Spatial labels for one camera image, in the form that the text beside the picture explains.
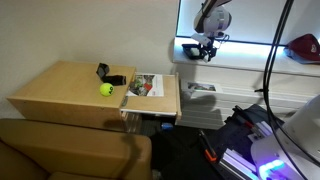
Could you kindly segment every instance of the magazine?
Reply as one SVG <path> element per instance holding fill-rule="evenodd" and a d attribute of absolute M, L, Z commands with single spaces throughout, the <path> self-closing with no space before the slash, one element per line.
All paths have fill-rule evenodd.
<path fill-rule="evenodd" d="M 219 92 L 222 93 L 220 84 L 212 82 L 194 82 L 190 80 L 181 80 L 182 90 L 185 91 L 204 91 L 204 92 Z"/>
<path fill-rule="evenodd" d="M 127 96 L 164 96 L 162 75 L 136 73 Z"/>

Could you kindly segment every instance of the light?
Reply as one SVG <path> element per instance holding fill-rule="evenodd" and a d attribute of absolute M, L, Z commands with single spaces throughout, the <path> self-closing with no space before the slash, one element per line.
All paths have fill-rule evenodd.
<path fill-rule="evenodd" d="M 277 159 L 272 162 L 268 162 L 259 167 L 260 178 L 265 180 L 271 176 L 274 171 L 277 171 L 284 167 L 284 162 Z"/>

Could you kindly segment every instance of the couch armrest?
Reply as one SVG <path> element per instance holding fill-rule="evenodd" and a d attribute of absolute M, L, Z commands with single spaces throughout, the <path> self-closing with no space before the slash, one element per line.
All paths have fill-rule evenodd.
<path fill-rule="evenodd" d="M 145 136 L 1 119 L 0 137 L 51 173 L 151 179 L 151 141 Z"/>

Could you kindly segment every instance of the tennis ball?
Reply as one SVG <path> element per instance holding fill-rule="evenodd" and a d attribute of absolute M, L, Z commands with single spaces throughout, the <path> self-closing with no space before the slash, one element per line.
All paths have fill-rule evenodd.
<path fill-rule="evenodd" d="M 100 93 L 103 96 L 110 96 L 113 93 L 113 85 L 110 83 L 103 83 L 100 86 Z"/>

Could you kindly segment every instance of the cable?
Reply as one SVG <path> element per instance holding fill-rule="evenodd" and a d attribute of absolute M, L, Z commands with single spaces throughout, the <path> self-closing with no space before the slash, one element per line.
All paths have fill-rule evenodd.
<path fill-rule="evenodd" d="M 281 18 L 280 18 L 280 22 L 284 22 L 284 24 L 282 24 L 281 26 L 278 26 L 278 28 L 277 28 L 277 32 L 278 32 L 278 30 L 279 30 L 279 33 L 281 33 L 281 34 L 282 34 L 283 30 L 284 30 L 285 22 L 286 22 L 286 20 L 287 20 L 287 18 L 288 18 L 288 15 L 289 15 L 290 9 L 291 9 L 291 7 L 292 7 L 293 1 L 294 1 L 294 0 L 292 0 L 291 2 L 288 2 L 288 1 L 287 1 L 286 5 L 287 5 L 288 7 L 286 8 L 286 5 L 285 5 L 285 7 L 284 7 L 283 14 L 285 14 L 285 16 L 284 16 L 284 17 L 281 16 Z M 271 78 L 271 73 L 272 73 L 272 67 L 273 67 L 273 64 L 274 64 L 274 61 L 275 61 L 276 51 L 277 51 L 277 48 L 278 48 L 278 44 L 280 43 L 281 34 L 280 34 L 280 36 L 279 36 L 279 35 L 277 36 L 278 38 L 277 38 L 277 40 L 276 40 L 276 44 L 273 44 L 273 45 L 276 45 L 276 49 L 273 51 L 273 48 L 272 48 L 272 50 L 270 51 L 269 57 L 268 57 L 268 59 L 271 58 L 271 53 L 274 52 L 273 55 L 272 55 L 271 64 L 268 64 L 268 65 L 269 65 L 269 66 L 268 66 L 269 69 L 268 69 L 268 74 L 266 75 L 266 78 L 267 78 L 267 79 L 266 79 L 266 81 L 264 82 L 264 89 L 265 89 L 265 90 L 268 90 L 268 87 L 269 87 L 270 78 Z M 267 105 L 267 103 L 266 103 L 267 108 L 269 108 L 269 111 L 270 111 L 270 113 L 272 114 L 273 119 L 275 119 L 274 121 L 275 121 L 276 125 L 279 127 L 279 129 L 284 133 L 284 135 L 285 135 L 295 146 L 297 146 L 307 157 L 309 157 L 309 158 L 313 161 L 313 163 L 314 163 L 315 165 L 317 165 L 318 167 L 320 167 L 320 162 L 319 162 L 317 159 L 315 159 L 311 154 L 309 154 L 304 148 L 302 148 L 300 145 L 298 145 L 298 144 L 290 137 L 290 135 L 289 135 L 287 132 L 285 132 L 285 130 L 282 128 L 282 126 L 280 125 L 280 123 L 278 122 L 278 120 L 275 118 L 275 115 L 273 114 L 273 112 L 272 112 L 272 110 L 271 110 L 271 108 L 270 108 L 270 105 L 269 105 L 269 93 L 268 93 L 268 92 L 265 92 L 264 94 L 265 94 L 265 99 L 268 100 L 268 101 L 267 101 L 268 105 Z"/>
<path fill-rule="evenodd" d="M 298 171 L 298 173 L 300 174 L 300 176 L 303 179 L 307 179 L 306 176 L 301 172 L 301 170 L 299 169 L 299 167 L 296 165 L 296 163 L 293 161 L 293 159 L 291 158 L 291 156 L 289 155 L 289 153 L 286 151 L 286 149 L 283 147 L 282 143 L 279 140 L 279 137 L 276 134 L 275 128 L 274 128 L 274 123 L 276 123 L 277 120 L 275 120 L 275 115 L 273 114 L 271 107 L 270 107 L 270 103 L 269 103 L 269 84 L 270 84 L 270 78 L 271 78 L 271 73 L 272 73 L 272 68 L 274 65 L 274 61 L 275 61 L 275 57 L 276 57 L 276 52 L 280 43 L 280 39 L 287 21 L 287 18 L 289 16 L 292 4 L 293 4 L 294 0 L 287 0 L 286 4 L 283 8 L 278 26 L 277 26 L 277 30 L 272 42 L 272 46 L 270 49 L 270 53 L 266 62 L 266 66 L 265 66 L 265 73 L 263 76 L 263 88 L 257 91 L 262 91 L 263 95 L 264 95 L 264 100 L 266 103 L 266 107 L 267 107 L 267 112 L 268 112 L 268 119 L 273 131 L 273 134 L 276 138 L 276 140 L 278 141 L 281 149 L 283 150 L 283 152 L 286 154 L 286 156 L 288 157 L 288 159 L 290 160 L 290 162 L 292 163 L 292 165 L 296 168 L 296 170 Z"/>

